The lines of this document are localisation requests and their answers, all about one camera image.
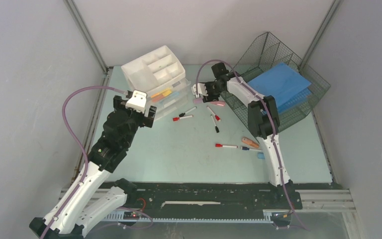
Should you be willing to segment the black cap marker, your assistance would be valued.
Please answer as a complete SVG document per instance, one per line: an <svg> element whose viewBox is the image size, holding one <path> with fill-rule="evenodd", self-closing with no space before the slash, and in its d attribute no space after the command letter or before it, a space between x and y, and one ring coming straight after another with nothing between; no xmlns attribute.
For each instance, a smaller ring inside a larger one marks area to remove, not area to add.
<svg viewBox="0 0 382 239"><path fill-rule="evenodd" d="M193 110L196 109L196 106L192 107L191 109L179 114L179 117L184 117L185 115L189 114L190 112L192 112Z"/></svg>
<svg viewBox="0 0 382 239"><path fill-rule="evenodd" d="M211 119L212 119L212 122L214 124L214 127L215 127L215 131L216 133L220 133L220 130L218 128L218 125L217 125L217 119L215 118L215 116L213 114L210 115Z"/></svg>

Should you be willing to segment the yellow orange highlighter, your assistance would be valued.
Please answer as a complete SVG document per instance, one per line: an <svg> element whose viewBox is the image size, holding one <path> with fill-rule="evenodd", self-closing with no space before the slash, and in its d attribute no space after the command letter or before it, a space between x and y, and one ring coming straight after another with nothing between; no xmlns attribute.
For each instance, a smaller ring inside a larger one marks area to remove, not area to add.
<svg viewBox="0 0 382 239"><path fill-rule="evenodd" d="M170 89L170 88L167 88L167 89L164 89L163 91L160 91L160 92L158 92L158 93L156 93L156 94L154 94L154 95L152 95L151 96L151 98L153 99L153 98L157 98L157 97L166 97L166 96L168 96L169 94L171 94L172 93L172 90Z"/></svg>

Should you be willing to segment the black cap marker lower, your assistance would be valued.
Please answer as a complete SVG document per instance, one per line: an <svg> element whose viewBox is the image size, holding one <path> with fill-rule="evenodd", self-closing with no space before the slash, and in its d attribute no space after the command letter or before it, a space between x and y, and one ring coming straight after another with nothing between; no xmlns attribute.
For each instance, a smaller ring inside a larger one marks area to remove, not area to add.
<svg viewBox="0 0 382 239"><path fill-rule="evenodd" d="M214 124L214 127L215 127L215 131L216 133L220 133L220 130L218 128L218 125L217 125L217 119L215 118L215 116L213 114L210 115L211 119L212 119L212 122Z"/></svg>

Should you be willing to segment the black cap marker upper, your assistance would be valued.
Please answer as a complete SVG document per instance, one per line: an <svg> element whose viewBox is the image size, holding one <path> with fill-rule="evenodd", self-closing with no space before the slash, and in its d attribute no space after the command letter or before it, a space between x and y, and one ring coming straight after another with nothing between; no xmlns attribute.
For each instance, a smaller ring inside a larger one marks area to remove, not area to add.
<svg viewBox="0 0 382 239"><path fill-rule="evenodd" d="M191 109L179 114L179 117L184 117L185 115L189 114L190 112L192 112L193 110L196 109L196 106L192 107Z"/></svg>

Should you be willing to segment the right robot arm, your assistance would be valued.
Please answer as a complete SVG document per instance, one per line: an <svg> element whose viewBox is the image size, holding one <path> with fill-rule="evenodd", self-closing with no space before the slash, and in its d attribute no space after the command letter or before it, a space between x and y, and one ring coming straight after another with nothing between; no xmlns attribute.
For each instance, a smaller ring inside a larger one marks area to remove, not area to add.
<svg viewBox="0 0 382 239"><path fill-rule="evenodd" d="M291 182L286 170L279 143L280 119L275 98L264 96L250 87L244 79L222 60L209 60L203 64L214 62L211 67L215 80L199 82L198 71L194 95L198 101L216 102L222 93L235 96L247 109L247 126L253 137L260 143L269 172L269 182L274 187L283 186Z"/></svg>

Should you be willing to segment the red cap marker right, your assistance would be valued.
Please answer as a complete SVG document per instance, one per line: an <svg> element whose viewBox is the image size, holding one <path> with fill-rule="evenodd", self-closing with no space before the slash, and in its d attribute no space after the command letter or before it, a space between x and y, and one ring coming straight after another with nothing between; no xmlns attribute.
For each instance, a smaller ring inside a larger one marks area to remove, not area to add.
<svg viewBox="0 0 382 239"><path fill-rule="evenodd" d="M214 116L214 118L217 120L217 121L221 121L221 118L213 111L213 109L209 106L206 107L210 113Z"/></svg>

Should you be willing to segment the red cap marker bottom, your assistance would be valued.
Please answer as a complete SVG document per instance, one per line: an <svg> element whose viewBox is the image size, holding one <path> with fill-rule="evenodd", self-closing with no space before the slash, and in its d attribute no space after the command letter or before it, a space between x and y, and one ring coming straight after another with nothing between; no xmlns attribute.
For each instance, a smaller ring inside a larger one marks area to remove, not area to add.
<svg viewBox="0 0 382 239"><path fill-rule="evenodd" d="M238 148L237 145L227 145L227 144L220 144L220 143L216 143L215 147Z"/></svg>

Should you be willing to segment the red cap marker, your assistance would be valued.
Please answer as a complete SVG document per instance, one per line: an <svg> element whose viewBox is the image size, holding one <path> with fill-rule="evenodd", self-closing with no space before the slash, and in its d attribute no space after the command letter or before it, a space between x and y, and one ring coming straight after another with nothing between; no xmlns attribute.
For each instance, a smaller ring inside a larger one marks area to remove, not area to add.
<svg viewBox="0 0 382 239"><path fill-rule="evenodd" d="M213 111L213 109L209 106L206 107L210 113L214 116L214 118L217 120L217 121L221 121L221 118Z"/></svg>
<svg viewBox="0 0 382 239"><path fill-rule="evenodd" d="M220 143L216 143L215 147L238 148L237 145L227 145L227 144L220 144Z"/></svg>
<svg viewBox="0 0 382 239"><path fill-rule="evenodd" d="M189 118L193 118L193 115L175 117L175 118L173 118L173 121L179 121L179 120L184 120L184 119L189 119Z"/></svg>

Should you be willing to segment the blue cap marker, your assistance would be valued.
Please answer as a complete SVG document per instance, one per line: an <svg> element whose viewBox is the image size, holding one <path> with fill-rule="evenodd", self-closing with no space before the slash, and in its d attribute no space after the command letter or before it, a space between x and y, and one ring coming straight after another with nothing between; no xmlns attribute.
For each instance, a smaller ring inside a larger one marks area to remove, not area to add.
<svg viewBox="0 0 382 239"><path fill-rule="evenodd" d="M242 150L245 150L245 151L256 151L256 152L262 152L261 149L256 149L256 148L250 148L250 147L245 147L245 146L242 146L241 147Z"/></svg>

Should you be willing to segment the red cap marker left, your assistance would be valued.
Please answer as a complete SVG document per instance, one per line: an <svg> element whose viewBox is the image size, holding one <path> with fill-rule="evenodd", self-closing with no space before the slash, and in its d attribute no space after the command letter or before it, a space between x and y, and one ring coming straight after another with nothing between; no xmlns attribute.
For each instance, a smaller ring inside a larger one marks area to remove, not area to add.
<svg viewBox="0 0 382 239"><path fill-rule="evenodd" d="M184 120L184 119L189 119L189 118L193 118L193 115L175 117L175 118L173 118L173 121L179 121L179 120Z"/></svg>

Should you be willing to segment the pink highlighter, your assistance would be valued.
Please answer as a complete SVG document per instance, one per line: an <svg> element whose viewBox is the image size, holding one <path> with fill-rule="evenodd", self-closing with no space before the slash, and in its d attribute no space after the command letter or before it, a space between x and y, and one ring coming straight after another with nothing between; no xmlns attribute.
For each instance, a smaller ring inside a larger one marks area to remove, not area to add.
<svg viewBox="0 0 382 239"><path fill-rule="evenodd" d="M194 104L202 104L203 103L203 98L196 98L196 99L193 99L193 103Z"/></svg>
<svg viewBox="0 0 382 239"><path fill-rule="evenodd" d="M226 102L224 101L213 101L213 102L210 102L212 105L216 105L216 106L221 106L221 107L224 107L226 105Z"/></svg>

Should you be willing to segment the light blue highlighter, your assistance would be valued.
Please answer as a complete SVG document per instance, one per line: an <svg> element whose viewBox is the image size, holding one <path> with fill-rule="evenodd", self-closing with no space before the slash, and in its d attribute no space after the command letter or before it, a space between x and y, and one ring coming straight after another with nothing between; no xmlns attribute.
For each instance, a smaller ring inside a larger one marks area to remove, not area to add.
<svg viewBox="0 0 382 239"><path fill-rule="evenodd" d="M174 99L175 97L177 97L179 95L179 92L173 92L171 94L169 94L168 96L166 96L164 99L163 99L163 103L167 103L169 101L171 101L172 99Z"/></svg>

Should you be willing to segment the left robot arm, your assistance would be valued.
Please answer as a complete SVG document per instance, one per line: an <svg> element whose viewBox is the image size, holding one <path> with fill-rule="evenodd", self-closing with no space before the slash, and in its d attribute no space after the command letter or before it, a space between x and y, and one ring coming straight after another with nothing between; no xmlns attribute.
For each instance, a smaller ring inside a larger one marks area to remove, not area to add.
<svg viewBox="0 0 382 239"><path fill-rule="evenodd" d="M127 156L140 127L151 128L157 108L146 108L142 97L113 98L114 110L103 124L101 137L88 154L80 174L58 204L43 218L34 218L30 229L40 239L83 239L106 216L121 206L137 202L136 185L121 178L89 205L95 191Z"/></svg>

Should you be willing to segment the white plastic drawer organizer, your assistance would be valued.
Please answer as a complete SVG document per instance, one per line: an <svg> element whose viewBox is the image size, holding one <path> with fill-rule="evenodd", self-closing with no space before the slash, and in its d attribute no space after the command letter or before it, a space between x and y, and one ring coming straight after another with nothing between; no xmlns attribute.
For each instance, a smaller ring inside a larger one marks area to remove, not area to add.
<svg viewBox="0 0 382 239"><path fill-rule="evenodd" d="M186 71L173 51L163 45L121 66L131 90L147 94L146 108L157 108L155 120L159 120L188 103L190 81ZM179 95L167 103L163 99L153 103L151 96L170 88Z"/></svg>

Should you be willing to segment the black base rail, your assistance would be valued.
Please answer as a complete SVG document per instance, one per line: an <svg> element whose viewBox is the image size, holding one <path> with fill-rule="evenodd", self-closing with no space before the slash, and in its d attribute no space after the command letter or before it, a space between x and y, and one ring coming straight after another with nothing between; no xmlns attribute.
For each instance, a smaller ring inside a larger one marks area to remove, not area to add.
<svg viewBox="0 0 382 239"><path fill-rule="evenodd" d="M269 183L150 183L136 182L137 190L125 207L144 209L153 219L173 220L261 220L264 212L302 209L303 189L313 184L282 187Z"/></svg>

